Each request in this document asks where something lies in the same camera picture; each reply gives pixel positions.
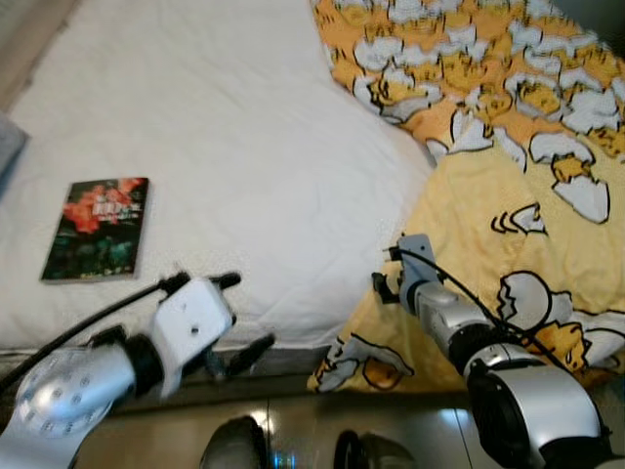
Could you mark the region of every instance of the book cover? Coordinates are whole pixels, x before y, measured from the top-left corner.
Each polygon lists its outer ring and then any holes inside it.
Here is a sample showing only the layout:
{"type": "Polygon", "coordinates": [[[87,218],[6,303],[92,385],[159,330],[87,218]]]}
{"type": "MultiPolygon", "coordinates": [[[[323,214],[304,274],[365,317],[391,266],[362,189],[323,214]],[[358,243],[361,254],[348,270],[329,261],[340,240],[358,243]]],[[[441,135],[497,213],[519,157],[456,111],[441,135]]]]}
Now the book cover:
{"type": "Polygon", "coordinates": [[[41,279],[131,277],[146,212],[147,178],[74,183],[41,279]]]}

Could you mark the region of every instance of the black cable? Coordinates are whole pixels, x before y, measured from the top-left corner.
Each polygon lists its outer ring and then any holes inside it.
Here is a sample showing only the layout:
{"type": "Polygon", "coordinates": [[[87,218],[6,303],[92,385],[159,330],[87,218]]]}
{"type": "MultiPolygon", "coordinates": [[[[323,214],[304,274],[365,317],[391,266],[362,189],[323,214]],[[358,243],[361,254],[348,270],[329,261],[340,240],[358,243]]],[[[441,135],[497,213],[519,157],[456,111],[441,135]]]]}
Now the black cable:
{"type": "Polygon", "coordinates": [[[122,308],[125,308],[126,306],[136,302],[137,300],[144,298],[145,296],[148,296],[154,291],[164,290],[167,292],[168,295],[171,295],[181,286],[187,283],[188,280],[189,276],[186,272],[180,272],[172,277],[164,278],[158,283],[144,288],[143,290],[140,290],[137,293],[134,293],[129,297],[124,298],[123,300],[118,301],[117,303],[110,305],[101,311],[98,311],[97,313],[89,316],[85,320],[82,320],[74,327],[65,331],[59,337],[54,339],[52,342],[44,345],[36,353],[31,355],[14,369],[12,369],[9,374],[4,376],[2,380],[0,380],[0,395],[4,394],[20,378],[22,378],[26,373],[33,369],[33,367],[36,366],[39,362],[48,357],[52,352],[58,349],[58,347],[62,346],[65,342],[85,330],[90,325],[98,322],[99,320],[103,320],[107,316],[121,310],[122,308]]]}
{"type": "Polygon", "coordinates": [[[566,372],[570,373],[570,370],[566,366],[563,365],[563,363],[558,359],[558,357],[556,357],[547,347],[545,347],[545,345],[540,340],[538,340],[534,335],[528,334],[527,331],[521,329],[517,325],[510,324],[509,322],[505,322],[504,320],[500,320],[499,318],[497,318],[495,315],[493,315],[490,312],[490,310],[488,310],[488,308],[486,308],[486,305],[484,305],[481,302],[481,300],[469,288],[467,288],[464,285],[464,283],[462,283],[460,280],[458,280],[456,277],[454,277],[452,274],[450,274],[448,271],[446,271],[443,267],[439,266],[436,262],[433,262],[430,259],[428,259],[427,257],[422,256],[421,254],[417,254],[416,252],[412,252],[412,251],[409,251],[407,249],[401,249],[401,248],[398,248],[398,247],[391,248],[391,253],[392,253],[392,257],[393,257],[393,253],[402,254],[402,255],[405,255],[405,256],[408,256],[408,257],[414,257],[415,259],[418,259],[419,261],[421,261],[424,264],[427,264],[428,266],[433,268],[435,271],[437,271],[438,273],[440,273],[443,276],[443,279],[448,279],[449,281],[451,281],[465,295],[467,295],[467,297],[469,297],[469,299],[471,301],[473,301],[476,305],[478,305],[478,307],[481,309],[482,313],[486,316],[486,318],[488,320],[490,320],[495,325],[495,327],[512,330],[516,334],[519,334],[521,336],[521,338],[526,338],[533,345],[535,345],[536,348],[545,357],[547,357],[547,359],[551,363],[553,363],[555,366],[565,370],[566,372]]]}

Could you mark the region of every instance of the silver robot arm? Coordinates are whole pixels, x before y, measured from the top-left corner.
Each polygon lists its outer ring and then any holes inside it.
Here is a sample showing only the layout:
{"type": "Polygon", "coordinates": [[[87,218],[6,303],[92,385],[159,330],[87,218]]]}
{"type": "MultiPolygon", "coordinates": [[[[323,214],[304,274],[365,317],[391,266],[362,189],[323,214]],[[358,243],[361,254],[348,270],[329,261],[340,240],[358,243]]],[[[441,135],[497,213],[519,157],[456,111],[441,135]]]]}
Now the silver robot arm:
{"type": "Polygon", "coordinates": [[[195,278],[161,303],[145,335],[86,348],[57,349],[23,379],[0,437],[0,467],[70,467],[83,440],[111,407],[159,383],[160,398],[203,363],[233,324],[219,284],[195,278]]]}
{"type": "Polygon", "coordinates": [[[609,431],[582,386],[565,370],[545,365],[519,339],[488,319],[478,305],[445,288],[423,235],[402,237],[391,248],[401,262],[399,294],[374,274],[383,302],[400,302],[464,376],[484,450],[503,467],[623,467],[609,431]]]}

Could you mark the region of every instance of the yellow blanket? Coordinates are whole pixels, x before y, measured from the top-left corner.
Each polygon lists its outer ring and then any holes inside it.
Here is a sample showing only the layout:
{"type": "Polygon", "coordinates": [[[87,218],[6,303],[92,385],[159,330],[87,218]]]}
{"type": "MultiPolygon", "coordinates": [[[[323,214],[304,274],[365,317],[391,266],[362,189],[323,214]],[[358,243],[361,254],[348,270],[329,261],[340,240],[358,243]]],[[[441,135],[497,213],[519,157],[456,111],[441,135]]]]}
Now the yellow blanket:
{"type": "MultiPolygon", "coordinates": [[[[545,0],[313,8],[334,78],[438,164],[405,232],[580,379],[625,371],[625,63],[545,0]]],[[[372,290],[309,381],[462,386],[418,320],[372,290]]]]}

